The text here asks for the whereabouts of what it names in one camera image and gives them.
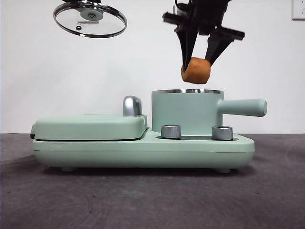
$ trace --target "orange ball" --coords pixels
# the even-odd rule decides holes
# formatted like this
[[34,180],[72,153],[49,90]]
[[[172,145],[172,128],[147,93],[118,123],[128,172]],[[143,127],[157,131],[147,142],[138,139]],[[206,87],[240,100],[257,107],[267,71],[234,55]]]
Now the orange ball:
[[205,84],[210,78],[211,63],[206,59],[192,57],[186,69],[181,67],[183,81],[195,84]]

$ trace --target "wall outlet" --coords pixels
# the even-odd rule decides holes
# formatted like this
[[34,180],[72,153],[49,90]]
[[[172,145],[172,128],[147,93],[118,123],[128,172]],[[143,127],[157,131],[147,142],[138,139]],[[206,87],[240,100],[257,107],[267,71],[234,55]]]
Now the wall outlet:
[[305,21],[305,0],[292,0],[292,20]]

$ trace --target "saucepan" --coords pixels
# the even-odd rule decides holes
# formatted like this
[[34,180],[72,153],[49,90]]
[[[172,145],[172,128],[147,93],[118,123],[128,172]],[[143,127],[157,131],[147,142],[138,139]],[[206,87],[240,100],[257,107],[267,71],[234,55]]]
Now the saucepan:
[[208,135],[223,125],[223,114],[262,117],[264,99],[224,100],[224,92],[207,89],[173,89],[152,92],[152,130],[180,125],[185,135]]

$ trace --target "black cable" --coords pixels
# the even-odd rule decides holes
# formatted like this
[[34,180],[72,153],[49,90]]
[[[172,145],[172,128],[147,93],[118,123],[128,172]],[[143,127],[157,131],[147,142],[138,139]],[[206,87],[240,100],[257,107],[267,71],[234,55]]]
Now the black cable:
[[177,0],[175,0],[175,5],[178,9],[182,10],[179,6],[178,6],[178,3],[177,3]]

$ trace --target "white wall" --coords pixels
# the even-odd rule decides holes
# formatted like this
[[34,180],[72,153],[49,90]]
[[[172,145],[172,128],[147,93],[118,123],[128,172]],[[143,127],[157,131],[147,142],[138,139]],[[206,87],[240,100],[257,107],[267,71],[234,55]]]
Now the white wall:
[[[53,21],[60,0],[1,1],[1,132],[29,133],[40,117],[122,112],[125,95],[206,88],[225,99],[264,98],[263,118],[225,115],[237,133],[305,133],[305,22],[291,20],[291,0],[233,0],[223,26],[244,31],[213,65],[207,85],[180,78],[180,44],[162,22],[173,0],[105,0],[125,14],[127,30],[110,39],[72,35]],[[206,37],[194,56],[203,57]]]

